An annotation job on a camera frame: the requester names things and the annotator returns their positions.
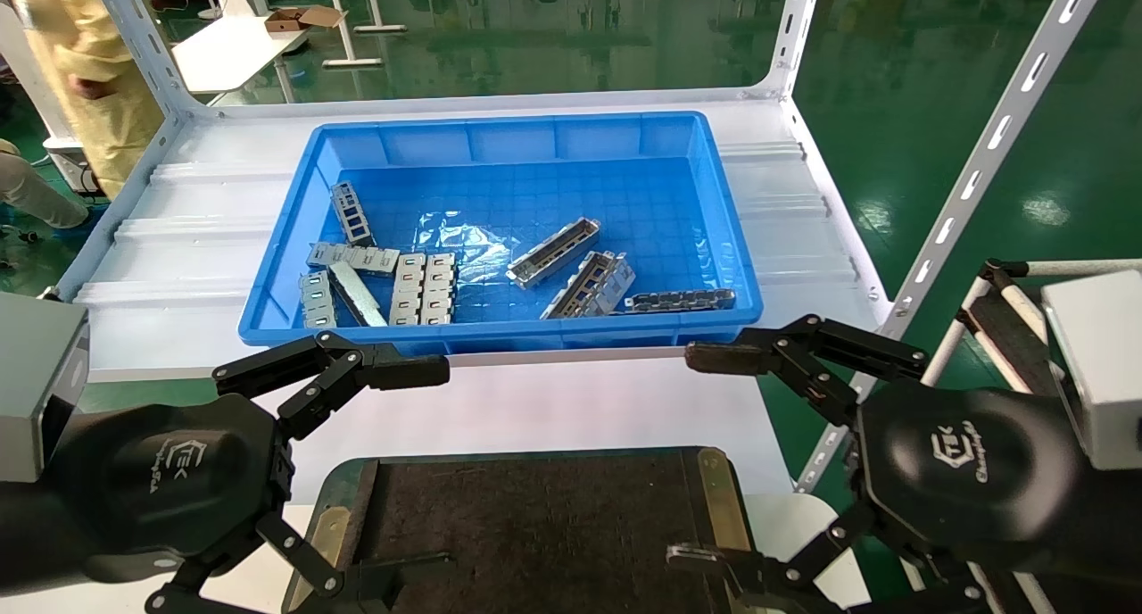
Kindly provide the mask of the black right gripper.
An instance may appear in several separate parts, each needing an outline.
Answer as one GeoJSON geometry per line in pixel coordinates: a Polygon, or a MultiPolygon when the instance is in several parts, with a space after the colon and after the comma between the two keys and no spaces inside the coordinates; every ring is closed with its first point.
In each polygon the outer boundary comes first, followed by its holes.
{"type": "Polygon", "coordinates": [[[791,560],[673,544],[673,569],[721,577],[751,609],[981,613],[982,588],[954,580],[843,609],[815,579],[874,531],[894,552],[1032,574],[1139,579],[1139,471],[1097,470],[1061,399],[1004,389],[890,383],[856,410],[853,504],[791,560]]]}

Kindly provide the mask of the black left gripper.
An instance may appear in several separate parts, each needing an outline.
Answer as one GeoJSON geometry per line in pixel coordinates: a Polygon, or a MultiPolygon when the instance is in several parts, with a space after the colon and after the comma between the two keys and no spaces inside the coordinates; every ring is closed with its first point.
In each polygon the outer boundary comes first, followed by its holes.
{"type": "Polygon", "coordinates": [[[391,613],[405,585],[456,569],[447,552],[335,569],[270,515],[291,480],[278,420],[235,394],[75,415],[39,480],[3,483],[3,595],[131,583],[183,565],[147,613],[249,613],[200,591],[264,541],[309,582],[296,613],[391,613]]]}

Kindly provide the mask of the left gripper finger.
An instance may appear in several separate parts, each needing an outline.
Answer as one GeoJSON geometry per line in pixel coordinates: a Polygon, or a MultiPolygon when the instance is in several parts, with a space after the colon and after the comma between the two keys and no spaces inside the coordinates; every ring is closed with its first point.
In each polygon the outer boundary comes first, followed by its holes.
{"type": "Polygon", "coordinates": [[[317,332],[224,363],[212,377],[218,394],[246,399],[305,382],[278,406],[283,436],[301,442],[363,389],[441,386],[450,381],[451,369],[443,355],[405,357],[392,344],[354,344],[333,332],[317,332]]]}

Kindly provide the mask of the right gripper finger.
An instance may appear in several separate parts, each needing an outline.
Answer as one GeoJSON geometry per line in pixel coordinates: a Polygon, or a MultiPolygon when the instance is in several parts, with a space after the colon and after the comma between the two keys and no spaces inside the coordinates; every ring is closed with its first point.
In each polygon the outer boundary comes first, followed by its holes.
{"type": "Polygon", "coordinates": [[[745,328],[730,344],[692,342],[689,369],[707,374],[774,375],[833,426],[852,427],[859,394],[828,363],[876,379],[919,379],[928,354],[861,328],[809,314],[783,328],[745,328]]]}

